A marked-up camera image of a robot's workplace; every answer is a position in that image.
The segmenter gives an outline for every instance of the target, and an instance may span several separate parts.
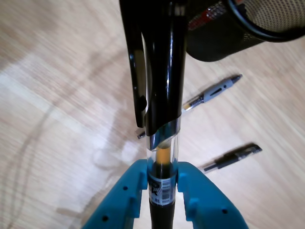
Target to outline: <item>pen clip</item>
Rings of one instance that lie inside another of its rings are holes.
[[[145,126],[146,101],[146,72],[145,57],[142,42],[142,33],[137,23],[136,16],[139,15],[136,1],[120,0],[122,21],[125,31],[130,71],[132,76],[132,91],[134,112],[137,126]]]

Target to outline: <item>gray pen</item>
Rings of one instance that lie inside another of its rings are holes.
[[[196,106],[198,106],[200,104],[204,104],[204,103],[208,102],[209,100],[217,97],[222,92],[224,92],[226,89],[232,87],[237,81],[239,81],[241,79],[242,76],[243,75],[239,74],[239,75],[233,76],[231,78],[224,79],[221,82],[214,84],[213,86],[204,90],[199,95],[197,95],[196,97],[192,98],[191,100],[189,100],[188,102],[186,102],[182,105],[182,113],[192,110]],[[146,136],[145,131],[143,131],[138,135],[138,139],[141,139],[145,136]]]

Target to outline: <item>pen tip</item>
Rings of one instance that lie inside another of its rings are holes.
[[[232,80],[232,82],[233,82],[233,84],[234,83],[236,83],[237,81],[239,81],[241,78],[242,78],[242,74],[239,74],[239,75],[237,75],[237,76],[234,76],[231,80]]]
[[[259,147],[258,145],[254,145],[254,151],[253,151],[253,153],[259,153],[259,152],[261,152],[262,151],[262,148],[261,147]]]

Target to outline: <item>black pen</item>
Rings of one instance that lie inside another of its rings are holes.
[[[233,151],[230,151],[230,152],[222,155],[220,158],[218,158],[210,163],[207,163],[204,166],[199,167],[199,169],[204,174],[206,174],[215,169],[221,169],[223,167],[231,165],[237,161],[245,159],[246,157],[249,157],[253,154],[257,154],[261,151],[262,151],[262,149],[258,145],[255,145],[255,144],[246,145],[246,146],[243,146],[241,148],[235,149]]]

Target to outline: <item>pen grip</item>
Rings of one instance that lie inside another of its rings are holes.
[[[206,103],[209,100],[217,97],[219,94],[221,94],[226,89],[233,86],[232,80],[226,80],[223,82],[220,82],[219,84],[212,86],[208,88],[204,94],[203,94],[203,102]]]
[[[218,169],[221,169],[221,168],[231,165],[237,161],[239,161],[238,156],[228,155],[228,156],[223,156],[223,157],[215,160],[215,163],[217,164]]]

